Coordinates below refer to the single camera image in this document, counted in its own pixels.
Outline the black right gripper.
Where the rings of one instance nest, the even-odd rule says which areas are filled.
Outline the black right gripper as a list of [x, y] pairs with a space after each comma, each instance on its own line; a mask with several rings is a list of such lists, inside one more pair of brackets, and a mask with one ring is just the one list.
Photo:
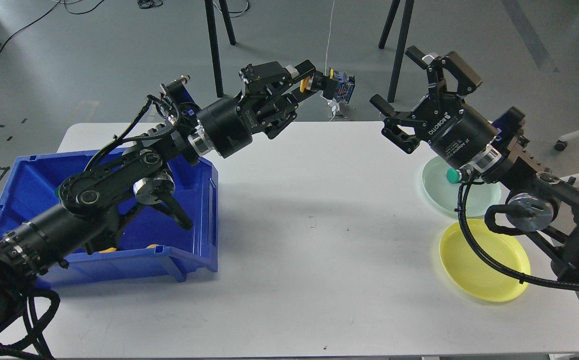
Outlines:
[[[482, 78], [456, 51], [424, 54], [412, 45], [405, 55], [426, 71], [427, 94], [412, 111], [396, 111], [381, 95], [373, 95], [369, 102], [384, 116], [381, 134], [407, 154], [425, 142], [451, 167], [465, 166], [497, 135], [495, 127], [464, 100], [479, 88]], [[456, 92], [447, 91], [445, 70], [457, 80]]]

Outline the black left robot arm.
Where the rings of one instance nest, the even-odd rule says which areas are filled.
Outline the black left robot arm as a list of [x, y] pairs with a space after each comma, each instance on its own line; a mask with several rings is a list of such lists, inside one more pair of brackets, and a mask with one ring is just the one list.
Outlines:
[[239, 77], [243, 89], [236, 96], [205, 108], [189, 98], [188, 76], [162, 84], [124, 132], [57, 187], [56, 205], [0, 235], [0, 356], [51, 359], [43, 331], [60, 297], [36, 288], [36, 281], [55, 265], [67, 268], [67, 256], [78, 248], [89, 255], [113, 248], [145, 207], [191, 230], [173, 196], [169, 161], [184, 157], [194, 166], [212, 151], [230, 157], [256, 133], [273, 139], [294, 121], [301, 101], [318, 92], [330, 98], [337, 88], [333, 69], [318, 71], [308, 60], [248, 64]]

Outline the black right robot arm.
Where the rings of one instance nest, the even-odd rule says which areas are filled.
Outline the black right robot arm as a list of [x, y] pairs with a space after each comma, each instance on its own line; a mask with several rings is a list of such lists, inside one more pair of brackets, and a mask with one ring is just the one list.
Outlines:
[[[451, 51], [424, 54], [410, 46], [405, 54], [425, 71], [427, 94], [411, 111], [397, 111], [380, 95], [370, 102], [384, 116], [382, 135], [411, 154], [426, 142], [458, 173], [456, 212], [459, 228], [475, 255], [495, 271], [550, 289], [579, 292], [579, 188], [558, 178], [527, 153], [525, 114], [511, 107], [487, 121], [466, 102], [482, 78]], [[525, 236], [551, 260], [555, 280], [527, 275], [495, 260], [477, 244], [466, 208], [470, 188], [478, 182], [500, 183], [509, 194], [491, 205], [484, 223], [497, 234]]]

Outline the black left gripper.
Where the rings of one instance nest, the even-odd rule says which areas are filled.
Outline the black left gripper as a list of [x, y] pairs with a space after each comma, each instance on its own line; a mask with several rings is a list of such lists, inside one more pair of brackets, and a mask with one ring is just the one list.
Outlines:
[[[251, 144], [256, 133], [275, 139], [296, 119], [299, 104], [320, 91], [315, 80], [303, 80], [316, 71], [310, 60], [296, 66], [272, 61], [242, 68], [238, 96], [224, 96], [196, 114], [198, 156], [214, 151], [230, 157]], [[298, 88], [285, 93], [298, 82]]]

